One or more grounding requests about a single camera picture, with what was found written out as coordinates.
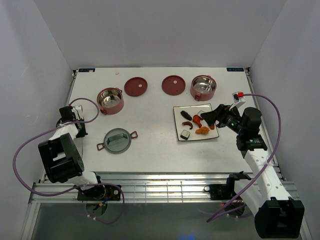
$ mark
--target white table surface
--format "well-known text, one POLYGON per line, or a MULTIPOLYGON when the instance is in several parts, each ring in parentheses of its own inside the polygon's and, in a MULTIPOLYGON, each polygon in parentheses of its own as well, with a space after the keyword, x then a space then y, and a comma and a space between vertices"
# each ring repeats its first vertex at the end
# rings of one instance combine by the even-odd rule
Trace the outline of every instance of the white table surface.
MULTIPOLYGON (((174 106, 190 106, 211 103, 212 109, 219 104, 233 103, 232 93, 250 93, 245 72, 227 72, 225 67, 144 67, 144 68, 96 68, 95 72, 79 72, 76 76, 70 100, 89 98, 96 101, 97 94, 105 88, 123 90, 124 107, 115 115, 99 114, 92 123, 86 124, 88 135, 83 138, 83 162, 85 169, 108 173, 230 173, 251 172, 236 146, 236 134, 228 128, 220 128, 216 139, 179 142, 174 121, 174 106), (179 75, 186 83, 183 93, 167 95, 162 81, 169 75, 179 75), (214 97, 209 101, 196 101, 190 94, 191 81, 198 75, 210 75, 217 84, 214 97), (147 80, 146 92, 138 97, 125 93, 124 85, 132 77, 147 80), (105 134, 123 128, 137 131, 130 148, 122 154, 106 150, 97 151, 105 134)), ((78 101, 83 106, 84 117, 96 114, 92 103, 78 101)), ((254 107, 251 97, 246 97, 245 107, 254 107)))

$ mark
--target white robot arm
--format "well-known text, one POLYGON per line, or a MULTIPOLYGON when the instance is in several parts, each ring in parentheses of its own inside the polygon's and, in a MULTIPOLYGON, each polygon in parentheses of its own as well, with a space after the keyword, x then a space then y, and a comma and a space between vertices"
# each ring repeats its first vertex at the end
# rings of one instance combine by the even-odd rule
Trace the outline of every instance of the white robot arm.
POLYGON ((83 109, 81 105, 65 106, 59 109, 61 114, 57 129, 49 140, 38 145, 43 166, 47 177, 52 183, 70 183, 84 185, 81 191, 96 200, 105 195, 104 186, 86 186, 97 184, 99 177, 91 171, 86 171, 82 158, 74 144, 75 138, 82 138, 87 135, 84 123, 83 109))
POLYGON ((246 102, 244 94, 235 92, 232 97, 233 105, 220 104, 214 111, 202 113, 201 117, 209 126, 218 121, 218 128, 227 126, 236 132, 236 145, 242 157, 255 176, 261 175, 256 180, 258 189, 251 185, 244 191, 251 180, 249 176, 242 172, 230 174, 225 185, 226 196, 230 196, 230 193, 232 196, 241 194, 254 214, 255 228, 261 238, 297 238, 304 216, 304 205, 300 200, 293 200, 273 166, 267 162, 267 145, 259 135, 261 112, 257 108, 247 107, 240 116, 237 107, 246 102))

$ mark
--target toy chicken nugget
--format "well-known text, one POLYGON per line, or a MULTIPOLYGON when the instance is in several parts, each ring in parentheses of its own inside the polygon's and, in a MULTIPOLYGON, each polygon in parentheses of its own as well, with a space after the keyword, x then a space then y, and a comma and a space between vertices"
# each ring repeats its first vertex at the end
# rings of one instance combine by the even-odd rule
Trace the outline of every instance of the toy chicken nugget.
POLYGON ((203 126, 199 129, 195 130, 195 133, 196 134, 207 134, 207 133, 209 133, 209 131, 210 131, 210 129, 208 127, 203 126))

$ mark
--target white wall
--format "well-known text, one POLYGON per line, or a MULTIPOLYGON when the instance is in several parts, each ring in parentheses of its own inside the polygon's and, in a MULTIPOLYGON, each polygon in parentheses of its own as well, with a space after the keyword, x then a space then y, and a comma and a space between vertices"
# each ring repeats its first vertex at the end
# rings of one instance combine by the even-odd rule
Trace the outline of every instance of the white wall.
POLYGON ((72 69, 251 66, 286 0, 34 0, 72 69))
MULTIPOLYGON (((0 33, 0 238, 16 240, 30 193, 14 176, 12 158, 24 141, 56 123, 72 71, 33 0, 0 0, 0 33)), ((42 169, 39 141, 18 156, 30 186, 42 169)))
MULTIPOLYGON (((251 70, 255 91, 279 107, 282 135, 277 159, 283 175, 297 187, 313 239, 320 239, 319 0, 285 3, 251 70)), ((275 140, 276 113, 267 102, 259 104, 275 140)))

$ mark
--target pink pot lid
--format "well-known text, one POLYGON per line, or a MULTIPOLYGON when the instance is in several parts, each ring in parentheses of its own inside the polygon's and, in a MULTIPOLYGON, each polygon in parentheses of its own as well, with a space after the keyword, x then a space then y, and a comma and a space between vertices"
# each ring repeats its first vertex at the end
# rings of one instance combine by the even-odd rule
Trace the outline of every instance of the pink pot lid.
POLYGON ((167 76, 162 82, 162 90, 172 96, 181 94, 185 88, 185 80, 177 75, 167 76))
POLYGON ((147 81, 139 76, 129 79, 124 85, 125 93, 132 97, 137 97, 144 94, 147 88, 147 81))

